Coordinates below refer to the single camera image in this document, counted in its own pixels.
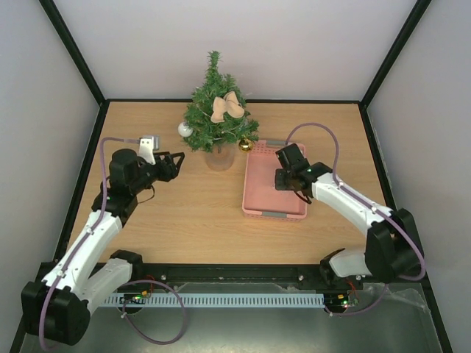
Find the white ball ornament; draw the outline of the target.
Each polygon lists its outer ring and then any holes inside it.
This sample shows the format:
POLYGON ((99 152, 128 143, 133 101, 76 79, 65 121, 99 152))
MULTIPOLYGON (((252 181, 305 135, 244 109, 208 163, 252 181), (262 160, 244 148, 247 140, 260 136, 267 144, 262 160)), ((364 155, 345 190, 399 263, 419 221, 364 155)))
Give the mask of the white ball ornament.
POLYGON ((183 138, 190 137, 193 133, 192 128, 188 125, 186 121, 179 124, 177 131, 179 135, 183 138))

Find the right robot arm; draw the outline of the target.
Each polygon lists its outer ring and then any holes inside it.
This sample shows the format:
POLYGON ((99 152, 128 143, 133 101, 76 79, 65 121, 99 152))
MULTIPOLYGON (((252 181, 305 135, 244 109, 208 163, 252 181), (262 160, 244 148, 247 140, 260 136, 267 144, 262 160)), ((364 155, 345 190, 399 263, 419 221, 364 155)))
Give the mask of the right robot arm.
POLYGON ((347 277, 417 281, 425 275, 425 259, 417 225, 406 209, 377 204, 339 179, 324 163, 310 164, 296 143, 276 151, 276 190, 292 191, 302 201, 322 202, 341 214, 366 238, 364 249, 338 249, 320 262, 322 282, 337 288, 347 277))

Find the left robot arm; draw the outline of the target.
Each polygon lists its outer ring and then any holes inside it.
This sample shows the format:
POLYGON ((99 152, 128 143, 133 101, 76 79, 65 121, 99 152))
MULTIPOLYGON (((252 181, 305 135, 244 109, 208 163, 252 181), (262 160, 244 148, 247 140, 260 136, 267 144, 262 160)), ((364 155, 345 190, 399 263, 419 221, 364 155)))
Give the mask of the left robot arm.
POLYGON ((95 266, 138 206, 138 194, 157 181, 169 182, 179 172, 184 153, 119 149, 103 165, 105 177, 91 213, 70 249, 42 280, 28 282, 21 292, 25 330, 37 335, 45 351, 53 343, 77 344, 96 309, 119 287, 138 278, 142 257, 116 252, 100 269, 95 266))

